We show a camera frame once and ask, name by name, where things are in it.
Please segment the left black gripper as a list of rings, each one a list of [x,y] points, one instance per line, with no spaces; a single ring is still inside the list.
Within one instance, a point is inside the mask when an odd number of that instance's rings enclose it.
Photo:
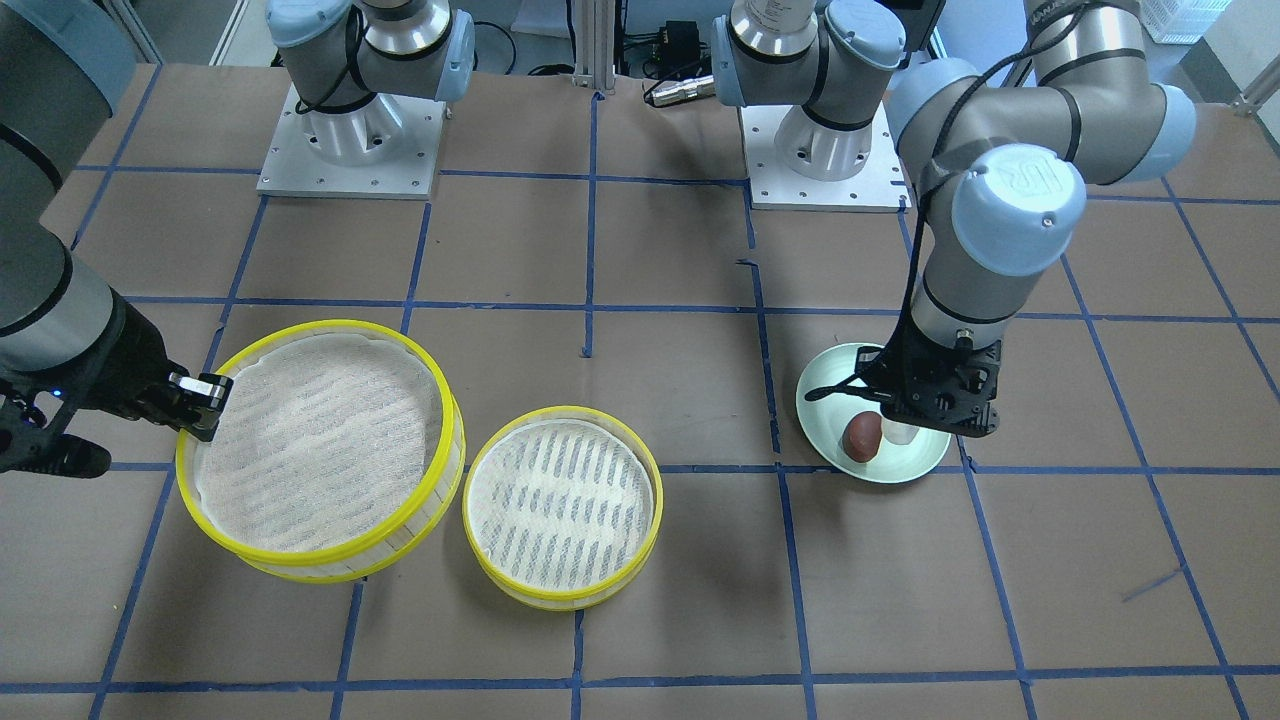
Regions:
[[[980,438],[998,429],[1001,359],[1000,340],[946,348],[919,331],[896,331],[886,347],[860,351],[860,380],[891,421]]]

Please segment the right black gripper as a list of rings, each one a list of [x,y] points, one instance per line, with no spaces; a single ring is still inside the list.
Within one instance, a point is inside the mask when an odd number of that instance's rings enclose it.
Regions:
[[[186,430],[212,442],[234,379],[173,363],[157,328],[124,300],[3,301],[4,471],[100,477],[101,445],[68,433],[77,413]]]

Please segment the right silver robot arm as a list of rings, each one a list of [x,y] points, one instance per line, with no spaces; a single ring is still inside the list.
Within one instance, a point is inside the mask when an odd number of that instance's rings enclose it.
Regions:
[[[91,1],[5,1],[1,50],[1,469],[102,475],[110,452],[68,432],[82,410],[211,441],[232,380],[170,360],[42,223],[131,85],[129,41]]]

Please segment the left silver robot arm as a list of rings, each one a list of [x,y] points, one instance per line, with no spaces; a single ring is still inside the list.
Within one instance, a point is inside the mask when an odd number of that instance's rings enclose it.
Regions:
[[[1069,246],[1088,184],[1153,181],[1190,150],[1197,114],[1155,83],[1137,1],[1028,1],[1033,86],[992,87],[969,61],[906,67],[901,20],[876,1],[736,1],[716,18],[719,100],[783,105],[799,120],[792,168],[810,177],[809,135],[861,138],[883,109],[916,196],[919,231],[899,323],[852,374],[806,392],[855,395],[896,423],[993,433],[1004,333]]]

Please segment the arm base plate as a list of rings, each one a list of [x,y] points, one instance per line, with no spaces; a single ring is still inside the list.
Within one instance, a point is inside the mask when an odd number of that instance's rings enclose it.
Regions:
[[[739,110],[751,206],[890,213],[913,206],[884,106],[855,131],[818,126],[796,106]]]
[[[429,201],[447,102],[379,94],[352,113],[300,114],[289,88],[256,190],[270,197]]]

